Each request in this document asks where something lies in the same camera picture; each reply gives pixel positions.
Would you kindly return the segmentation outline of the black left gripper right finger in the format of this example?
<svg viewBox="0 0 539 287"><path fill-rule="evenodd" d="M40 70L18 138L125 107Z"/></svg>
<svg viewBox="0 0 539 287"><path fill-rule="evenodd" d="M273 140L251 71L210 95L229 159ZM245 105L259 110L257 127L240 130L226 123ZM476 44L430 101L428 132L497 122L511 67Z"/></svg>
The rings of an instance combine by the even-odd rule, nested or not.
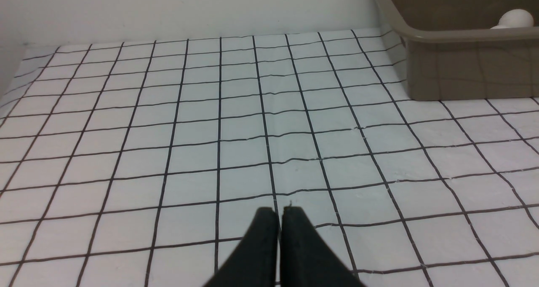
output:
<svg viewBox="0 0 539 287"><path fill-rule="evenodd" d="M301 207L282 216L280 282L283 287L363 287L326 245Z"/></svg>

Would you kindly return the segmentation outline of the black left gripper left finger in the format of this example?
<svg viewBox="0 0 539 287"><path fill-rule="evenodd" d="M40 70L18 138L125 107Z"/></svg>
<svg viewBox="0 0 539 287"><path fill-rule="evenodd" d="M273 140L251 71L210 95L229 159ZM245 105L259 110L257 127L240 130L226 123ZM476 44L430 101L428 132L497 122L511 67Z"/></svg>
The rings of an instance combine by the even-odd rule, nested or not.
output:
<svg viewBox="0 0 539 287"><path fill-rule="evenodd" d="M261 207L240 243L206 287L273 287L277 269L279 222L270 207Z"/></svg>

